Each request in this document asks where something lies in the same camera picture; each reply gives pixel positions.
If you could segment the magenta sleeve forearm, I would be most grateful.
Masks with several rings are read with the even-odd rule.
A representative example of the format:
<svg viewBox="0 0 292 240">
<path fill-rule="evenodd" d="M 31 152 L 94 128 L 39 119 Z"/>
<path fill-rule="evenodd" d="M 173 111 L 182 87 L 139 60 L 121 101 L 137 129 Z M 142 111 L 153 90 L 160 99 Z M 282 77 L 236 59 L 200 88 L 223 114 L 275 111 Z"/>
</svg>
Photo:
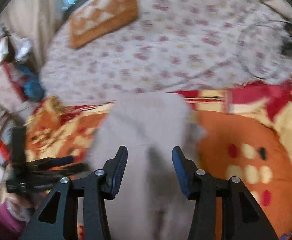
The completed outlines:
<svg viewBox="0 0 292 240">
<path fill-rule="evenodd" d="M 8 210 L 6 204 L 0 205 L 0 231 L 4 239 L 19 239 L 27 223 L 15 218 Z"/>
</svg>

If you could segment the person left hand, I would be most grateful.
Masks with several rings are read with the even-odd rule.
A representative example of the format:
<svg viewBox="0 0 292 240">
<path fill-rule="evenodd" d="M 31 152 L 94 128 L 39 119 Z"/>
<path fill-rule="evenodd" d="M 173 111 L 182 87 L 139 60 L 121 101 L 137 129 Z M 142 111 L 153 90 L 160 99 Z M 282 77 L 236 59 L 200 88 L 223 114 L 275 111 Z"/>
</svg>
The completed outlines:
<svg viewBox="0 0 292 240">
<path fill-rule="evenodd" d="M 7 194 L 5 203 L 8 211 L 14 218 L 28 223 L 46 196 L 47 194 L 45 192 L 35 193 L 28 197 L 9 193 Z"/>
</svg>

